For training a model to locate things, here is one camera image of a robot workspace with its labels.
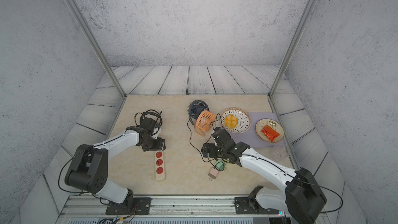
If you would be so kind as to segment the aluminium mounting rail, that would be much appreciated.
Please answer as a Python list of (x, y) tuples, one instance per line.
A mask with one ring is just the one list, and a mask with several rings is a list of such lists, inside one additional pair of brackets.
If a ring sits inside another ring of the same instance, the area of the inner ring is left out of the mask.
[(88, 195), (69, 197), (58, 224), (295, 224), (289, 213), (243, 214), (235, 212), (234, 198), (239, 196), (144, 196), (151, 197), (148, 215), (106, 215), (108, 206)]

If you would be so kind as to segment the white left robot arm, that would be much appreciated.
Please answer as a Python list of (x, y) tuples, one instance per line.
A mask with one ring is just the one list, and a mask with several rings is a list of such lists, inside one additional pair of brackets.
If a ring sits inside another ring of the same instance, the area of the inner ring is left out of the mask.
[(161, 117), (142, 117), (138, 126), (127, 127), (113, 138), (94, 145), (80, 145), (65, 164), (68, 169), (64, 183), (110, 203), (125, 203), (132, 191), (108, 178), (109, 161), (131, 147), (140, 147), (144, 152), (164, 151), (165, 139), (159, 137), (162, 124)]

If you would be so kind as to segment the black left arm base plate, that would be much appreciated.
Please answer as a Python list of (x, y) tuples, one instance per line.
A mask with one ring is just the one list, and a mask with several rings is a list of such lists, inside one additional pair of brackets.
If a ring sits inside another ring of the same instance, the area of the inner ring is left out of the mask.
[(127, 190), (127, 195), (122, 203), (109, 201), (106, 215), (148, 215), (151, 207), (151, 197), (135, 197), (132, 190)]

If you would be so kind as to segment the patterned ceramic plate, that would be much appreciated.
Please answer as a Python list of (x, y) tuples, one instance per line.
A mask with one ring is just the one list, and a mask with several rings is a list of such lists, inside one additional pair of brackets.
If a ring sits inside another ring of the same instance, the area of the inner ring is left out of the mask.
[(248, 113), (240, 108), (228, 108), (221, 113), (222, 127), (231, 133), (244, 133), (251, 127)]

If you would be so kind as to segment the orange desk fan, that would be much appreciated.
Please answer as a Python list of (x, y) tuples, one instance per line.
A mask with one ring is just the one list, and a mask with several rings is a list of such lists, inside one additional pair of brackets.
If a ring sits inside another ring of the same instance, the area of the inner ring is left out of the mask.
[(202, 111), (194, 124), (194, 130), (199, 136), (204, 136), (210, 130), (212, 123), (216, 120), (216, 115), (210, 111)]

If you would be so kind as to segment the dark blue desk fan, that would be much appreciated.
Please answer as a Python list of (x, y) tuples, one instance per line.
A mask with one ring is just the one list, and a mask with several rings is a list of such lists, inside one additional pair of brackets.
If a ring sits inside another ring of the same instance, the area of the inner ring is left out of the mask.
[(203, 111), (209, 111), (208, 105), (202, 100), (194, 100), (188, 106), (189, 120), (197, 120)]

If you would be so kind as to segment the green usb power adapter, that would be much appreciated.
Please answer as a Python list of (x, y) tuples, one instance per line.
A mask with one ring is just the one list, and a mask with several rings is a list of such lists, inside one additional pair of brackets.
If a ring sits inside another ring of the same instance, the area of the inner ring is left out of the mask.
[(215, 168), (217, 171), (222, 172), (222, 171), (225, 170), (226, 164), (225, 164), (223, 161), (218, 160), (218, 161), (216, 161), (216, 163), (215, 163), (215, 165), (214, 165), (214, 168)]

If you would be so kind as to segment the beige small plate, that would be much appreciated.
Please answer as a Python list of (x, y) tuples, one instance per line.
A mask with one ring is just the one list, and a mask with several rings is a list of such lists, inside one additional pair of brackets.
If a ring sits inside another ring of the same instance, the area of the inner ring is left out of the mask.
[(285, 131), (280, 123), (271, 119), (261, 119), (255, 125), (257, 136), (268, 143), (278, 143), (285, 137)]

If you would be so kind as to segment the pink usb power adapter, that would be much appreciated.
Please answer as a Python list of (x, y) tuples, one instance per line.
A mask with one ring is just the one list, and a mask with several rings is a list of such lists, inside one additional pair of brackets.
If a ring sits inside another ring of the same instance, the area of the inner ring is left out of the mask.
[(211, 168), (208, 173), (209, 180), (216, 179), (218, 174), (219, 174), (219, 170), (217, 170), (216, 168)]

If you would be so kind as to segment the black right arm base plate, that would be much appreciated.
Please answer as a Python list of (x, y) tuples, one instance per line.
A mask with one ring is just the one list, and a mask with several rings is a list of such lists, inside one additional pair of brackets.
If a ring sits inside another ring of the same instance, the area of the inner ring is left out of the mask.
[(263, 208), (256, 200), (257, 193), (263, 189), (263, 186), (257, 186), (248, 196), (246, 197), (235, 197), (234, 205), (235, 212), (238, 215), (243, 214), (279, 214), (279, 211), (272, 208)]

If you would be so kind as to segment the white red power strip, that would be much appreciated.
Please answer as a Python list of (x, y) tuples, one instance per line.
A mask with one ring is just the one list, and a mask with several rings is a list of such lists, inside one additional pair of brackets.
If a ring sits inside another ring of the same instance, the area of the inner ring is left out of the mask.
[(158, 151), (155, 154), (155, 179), (156, 181), (162, 181), (165, 179), (165, 162), (164, 152)]

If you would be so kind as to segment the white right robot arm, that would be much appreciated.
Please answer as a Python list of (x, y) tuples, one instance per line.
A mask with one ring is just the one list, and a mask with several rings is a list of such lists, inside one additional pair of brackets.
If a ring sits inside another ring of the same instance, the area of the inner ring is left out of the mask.
[(249, 194), (244, 202), (253, 213), (272, 209), (289, 213), (299, 224), (315, 223), (325, 213), (327, 188), (320, 186), (309, 170), (288, 168), (260, 154), (251, 137), (216, 127), (203, 144), (201, 156), (249, 169), (276, 186), (275, 190), (257, 186)]

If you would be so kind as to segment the clear drinking glass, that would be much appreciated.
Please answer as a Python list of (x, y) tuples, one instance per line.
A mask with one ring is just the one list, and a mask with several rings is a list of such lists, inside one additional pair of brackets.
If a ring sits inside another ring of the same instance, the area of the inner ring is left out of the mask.
[(271, 159), (275, 162), (278, 162), (279, 160), (285, 159), (287, 157), (289, 157), (289, 154), (286, 149), (286, 145), (281, 142), (274, 144), (271, 152)]

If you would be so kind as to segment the yellow bread bun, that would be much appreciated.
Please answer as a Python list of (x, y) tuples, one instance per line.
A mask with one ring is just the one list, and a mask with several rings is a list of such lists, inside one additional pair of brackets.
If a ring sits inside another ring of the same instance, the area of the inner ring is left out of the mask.
[(224, 119), (224, 126), (228, 129), (235, 129), (238, 125), (238, 119), (234, 115), (227, 115)]

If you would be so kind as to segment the red snack packet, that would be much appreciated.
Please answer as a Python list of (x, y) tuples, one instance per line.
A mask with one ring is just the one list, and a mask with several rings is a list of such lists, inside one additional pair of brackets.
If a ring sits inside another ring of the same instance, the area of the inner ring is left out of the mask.
[(270, 142), (276, 141), (276, 139), (280, 136), (280, 134), (268, 124), (263, 127), (261, 133), (263, 133)]

